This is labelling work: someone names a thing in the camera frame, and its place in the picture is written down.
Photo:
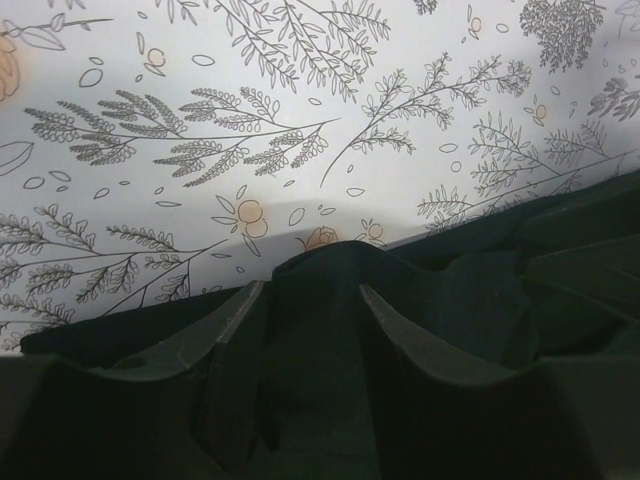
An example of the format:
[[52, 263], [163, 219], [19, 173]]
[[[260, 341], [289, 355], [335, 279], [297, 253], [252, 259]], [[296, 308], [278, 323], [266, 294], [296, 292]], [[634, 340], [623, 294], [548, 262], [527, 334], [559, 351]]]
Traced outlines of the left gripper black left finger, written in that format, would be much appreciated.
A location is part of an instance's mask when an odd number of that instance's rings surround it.
[[265, 286], [113, 367], [1, 361], [5, 479], [231, 479], [256, 442]]

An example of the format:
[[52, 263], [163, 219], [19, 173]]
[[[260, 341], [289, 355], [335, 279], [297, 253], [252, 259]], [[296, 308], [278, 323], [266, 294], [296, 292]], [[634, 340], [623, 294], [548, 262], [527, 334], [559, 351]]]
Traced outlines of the black t-shirt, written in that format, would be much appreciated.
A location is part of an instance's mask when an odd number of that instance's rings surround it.
[[[639, 360], [639, 176], [389, 251], [355, 241], [323, 246], [257, 282], [265, 286], [257, 437], [231, 479], [385, 479], [360, 344], [361, 287], [445, 342], [510, 370], [556, 358]], [[242, 288], [33, 334], [21, 343], [23, 356], [108, 369]]]

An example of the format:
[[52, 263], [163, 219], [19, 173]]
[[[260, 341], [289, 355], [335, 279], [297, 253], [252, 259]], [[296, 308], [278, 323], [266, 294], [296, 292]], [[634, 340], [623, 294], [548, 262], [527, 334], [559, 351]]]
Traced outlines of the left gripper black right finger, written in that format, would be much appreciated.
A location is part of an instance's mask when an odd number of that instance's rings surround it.
[[510, 370], [403, 317], [369, 286], [360, 327], [385, 479], [635, 479], [639, 360]]

